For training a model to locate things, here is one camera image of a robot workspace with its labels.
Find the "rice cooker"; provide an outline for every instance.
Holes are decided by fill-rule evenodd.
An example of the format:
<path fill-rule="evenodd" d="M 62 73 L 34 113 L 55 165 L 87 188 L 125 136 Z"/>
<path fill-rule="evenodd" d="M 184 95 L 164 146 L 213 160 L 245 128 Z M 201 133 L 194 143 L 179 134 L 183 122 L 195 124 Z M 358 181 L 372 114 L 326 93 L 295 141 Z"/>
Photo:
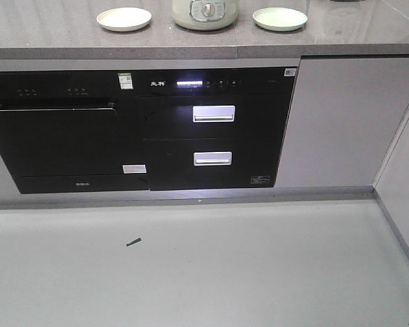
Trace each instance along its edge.
<path fill-rule="evenodd" d="M 172 18 L 187 29 L 222 29 L 237 19 L 237 2 L 238 0 L 172 0 Z"/>

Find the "dishwasher handle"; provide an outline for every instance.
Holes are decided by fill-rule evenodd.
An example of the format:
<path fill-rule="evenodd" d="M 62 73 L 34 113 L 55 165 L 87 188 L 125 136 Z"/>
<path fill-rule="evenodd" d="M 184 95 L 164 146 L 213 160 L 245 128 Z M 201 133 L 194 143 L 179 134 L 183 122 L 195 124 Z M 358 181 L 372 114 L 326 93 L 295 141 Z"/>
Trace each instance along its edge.
<path fill-rule="evenodd" d="M 58 106 L 58 105 L 30 105 L 30 106 L 5 106 L 0 104 L 0 112 L 73 112 L 73 111 L 106 111 L 117 114 L 115 103 L 97 105 L 76 105 L 76 106 Z"/>

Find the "black appliance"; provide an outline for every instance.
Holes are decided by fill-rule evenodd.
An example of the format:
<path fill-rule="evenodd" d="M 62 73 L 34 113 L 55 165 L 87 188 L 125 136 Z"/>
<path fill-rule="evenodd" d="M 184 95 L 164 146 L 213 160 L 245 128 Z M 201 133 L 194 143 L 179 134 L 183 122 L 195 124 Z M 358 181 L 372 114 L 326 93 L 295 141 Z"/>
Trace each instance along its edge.
<path fill-rule="evenodd" d="M 0 72 L 0 155 L 21 193 L 272 187 L 295 72 Z"/>

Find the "brand logo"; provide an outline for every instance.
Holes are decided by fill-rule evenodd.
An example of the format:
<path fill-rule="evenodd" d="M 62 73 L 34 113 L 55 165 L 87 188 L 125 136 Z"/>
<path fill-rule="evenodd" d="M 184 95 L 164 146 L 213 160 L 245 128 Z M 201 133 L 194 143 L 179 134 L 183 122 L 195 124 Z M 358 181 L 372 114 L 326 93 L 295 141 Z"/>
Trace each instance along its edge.
<path fill-rule="evenodd" d="M 166 81 L 165 81 L 165 80 L 160 80 L 160 81 L 158 81 L 158 82 L 151 82 L 151 83 L 150 83 L 150 86 L 151 86 L 151 87 L 164 87 L 165 84 L 166 84 Z"/>

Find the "gray cabinet door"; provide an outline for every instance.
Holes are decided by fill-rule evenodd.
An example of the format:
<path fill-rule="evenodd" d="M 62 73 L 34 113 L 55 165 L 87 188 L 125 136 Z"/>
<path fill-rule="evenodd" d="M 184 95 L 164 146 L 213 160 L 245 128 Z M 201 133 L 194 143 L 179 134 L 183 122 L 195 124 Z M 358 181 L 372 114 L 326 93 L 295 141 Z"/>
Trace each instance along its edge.
<path fill-rule="evenodd" d="M 409 57 L 302 59 L 276 187 L 368 186 L 409 104 Z"/>

